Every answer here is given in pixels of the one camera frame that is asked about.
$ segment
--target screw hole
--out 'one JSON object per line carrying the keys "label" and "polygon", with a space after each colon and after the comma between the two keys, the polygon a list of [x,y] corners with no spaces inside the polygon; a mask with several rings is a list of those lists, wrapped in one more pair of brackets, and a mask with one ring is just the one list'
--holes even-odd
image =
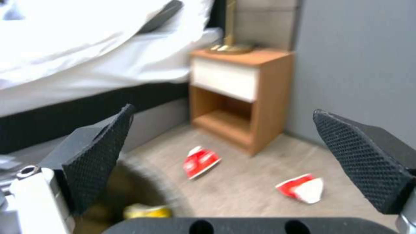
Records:
{"label": "screw hole", "polygon": [[208,221],[195,221],[189,228],[189,234],[214,234],[214,227]]}
{"label": "screw hole", "polygon": [[31,166],[29,166],[29,167],[24,168],[24,169],[21,171],[21,173],[22,173],[22,174],[29,174],[29,173],[33,172],[33,171],[34,171],[34,169],[35,169],[35,167],[31,167]]}
{"label": "screw hole", "polygon": [[310,234],[309,228],[299,220],[290,220],[285,224],[286,234]]}

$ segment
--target red and white cup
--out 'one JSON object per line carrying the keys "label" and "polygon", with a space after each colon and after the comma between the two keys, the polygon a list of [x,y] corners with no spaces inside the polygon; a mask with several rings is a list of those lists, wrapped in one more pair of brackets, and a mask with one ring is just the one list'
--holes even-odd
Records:
{"label": "red and white cup", "polygon": [[221,158],[214,152],[197,146],[189,151],[183,163],[183,169],[189,179],[194,179],[221,161]]}
{"label": "red and white cup", "polygon": [[313,204],[321,200],[324,181],[312,174],[304,174],[276,185],[276,189],[287,197]]}

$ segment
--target black bed frame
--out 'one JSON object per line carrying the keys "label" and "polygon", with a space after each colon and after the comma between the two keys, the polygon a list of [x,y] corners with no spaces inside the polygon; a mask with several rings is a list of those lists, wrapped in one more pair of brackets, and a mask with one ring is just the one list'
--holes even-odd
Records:
{"label": "black bed frame", "polygon": [[[225,26],[225,0],[215,0],[207,27]],[[131,103],[141,112],[188,96],[188,84],[144,84],[0,117],[0,154],[70,134]]]}

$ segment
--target white drawer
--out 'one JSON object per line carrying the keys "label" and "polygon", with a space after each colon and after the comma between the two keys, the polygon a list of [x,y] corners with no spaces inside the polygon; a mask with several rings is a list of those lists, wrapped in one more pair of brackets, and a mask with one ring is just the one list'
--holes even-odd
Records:
{"label": "white drawer", "polygon": [[243,65],[193,59],[192,85],[246,102],[254,102],[259,69]]}

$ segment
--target wooden nightstand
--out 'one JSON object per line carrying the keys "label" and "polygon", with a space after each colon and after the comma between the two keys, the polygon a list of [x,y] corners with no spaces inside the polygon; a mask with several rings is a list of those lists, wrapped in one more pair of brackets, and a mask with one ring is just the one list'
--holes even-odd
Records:
{"label": "wooden nightstand", "polygon": [[283,132],[293,54],[258,49],[242,55],[196,50],[190,83],[191,120],[255,155]]}

